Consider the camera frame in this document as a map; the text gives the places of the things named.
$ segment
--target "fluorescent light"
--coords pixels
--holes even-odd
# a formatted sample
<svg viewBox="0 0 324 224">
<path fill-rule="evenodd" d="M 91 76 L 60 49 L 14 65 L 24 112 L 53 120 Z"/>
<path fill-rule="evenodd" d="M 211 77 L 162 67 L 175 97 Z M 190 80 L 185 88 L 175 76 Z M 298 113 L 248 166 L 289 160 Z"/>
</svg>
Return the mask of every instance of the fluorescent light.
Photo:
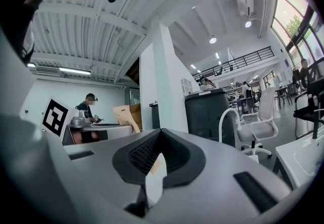
<svg viewBox="0 0 324 224">
<path fill-rule="evenodd" d="M 251 21 L 247 21 L 247 22 L 245 23 L 245 27 L 246 27 L 246 28 L 249 28 L 251 25 L 252 25 Z"/>
<path fill-rule="evenodd" d="M 209 43 L 210 43 L 210 44 L 213 44 L 213 43 L 215 43 L 215 42 L 217 42 L 217 39 L 216 39 L 215 37 L 213 37 L 213 38 L 211 38 L 211 39 L 209 40 Z"/>
<path fill-rule="evenodd" d="M 90 71 L 86 70 L 80 70 L 80 69 L 71 69 L 71 68 L 60 68 L 63 72 L 70 72 L 70 73 L 78 73 L 78 74 L 84 74 L 84 75 L 91 75 Z"/>
</svg>

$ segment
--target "recessed light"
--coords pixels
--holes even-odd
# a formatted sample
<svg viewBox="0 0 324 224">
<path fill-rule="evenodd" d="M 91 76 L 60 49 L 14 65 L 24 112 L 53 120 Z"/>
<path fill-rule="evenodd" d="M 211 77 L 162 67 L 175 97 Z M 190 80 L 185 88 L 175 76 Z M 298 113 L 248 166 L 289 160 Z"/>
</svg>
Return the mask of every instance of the recessed light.
<svg viewBox="0 0 324 224">
<path fill-rule="evenodd" d="M 209 40 L 209 43 L 210 43 L 210 44 L 213 44 L 213 43 L 215 43 L 215 42 L 217 42 L 217 39 L 213 36 L 213 37 Z"/>
<path fill-rule="evenodd" d="M 246 27 L 246 28 L 249 28 L 251 25 L 252 25 L 251 21 L 247 21 L 247 22 L 245 23 L 245 27 Z"/>
<path fill-rule="evenodd" d="M 80 69 L 72 69 L 72 68 L 59 68 L 63 72 L 70 72 L 70 73 L 77 73 L 77 74 L 84 74 L 84 75 L 91 75 L 90 71 L 80 70 Z"/>
</svg>

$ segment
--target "wall-mounted air conditioner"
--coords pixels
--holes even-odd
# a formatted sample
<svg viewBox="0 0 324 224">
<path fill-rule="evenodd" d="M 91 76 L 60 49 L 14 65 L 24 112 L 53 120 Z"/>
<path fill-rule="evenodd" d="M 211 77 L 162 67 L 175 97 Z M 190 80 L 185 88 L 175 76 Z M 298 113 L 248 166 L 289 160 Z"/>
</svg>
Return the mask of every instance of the wall-mounted air conditioner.
<svg viewBox="0 0 324 224">
<path fill-rule="evenodd" d="M 254 2 L 253 0 L 236 0 L 239 10 L 239 15 L 250 16 L 254 12 Z"/>
<path fill-rule="evenodd" d="M 37 75 L 46 75 L 46 76 L 61 76 L 61 72 L 59 68 L 54 67 L 36 67 L 36 74 Z"/>
</svg>

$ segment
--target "large window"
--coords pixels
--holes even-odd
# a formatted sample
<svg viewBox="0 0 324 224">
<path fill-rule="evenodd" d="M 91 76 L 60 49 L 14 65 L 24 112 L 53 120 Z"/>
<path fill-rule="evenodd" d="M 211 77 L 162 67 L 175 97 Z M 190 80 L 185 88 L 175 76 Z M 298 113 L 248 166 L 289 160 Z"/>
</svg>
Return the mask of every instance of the large window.
<svg viewBox="0 0 324 224">
<path fill-rule="evenodd" d="M 285 45 L 294 66 L 300 68 L 324 57 L 324 25 L 305 0 L 277 0 L 272 29 Z"/>
</svg>

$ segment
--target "railing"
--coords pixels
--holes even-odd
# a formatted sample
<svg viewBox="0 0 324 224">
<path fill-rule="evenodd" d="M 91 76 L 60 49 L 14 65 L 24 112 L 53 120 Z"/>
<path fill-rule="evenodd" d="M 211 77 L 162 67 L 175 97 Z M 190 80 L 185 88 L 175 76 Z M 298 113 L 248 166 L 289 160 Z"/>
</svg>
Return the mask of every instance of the railing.
<svg viewBox="0 0 324 224">
<path fill-rule="evenodd" d="M 193 75 L 193 78 L 199 82 L 202 76 L 211 77 L 211 76 L 219 76 L 225 72 L 234 71 L 239 68 L 246 67 L 253 63 L 274 57 L 271 46 L 258 50 L 256 52 L 249 53 L 242 57 L 239 57 L 234 60 L 227 61 L 219 66 L 212 67 L 202 71 L 201 73 Z"/>
</svg>

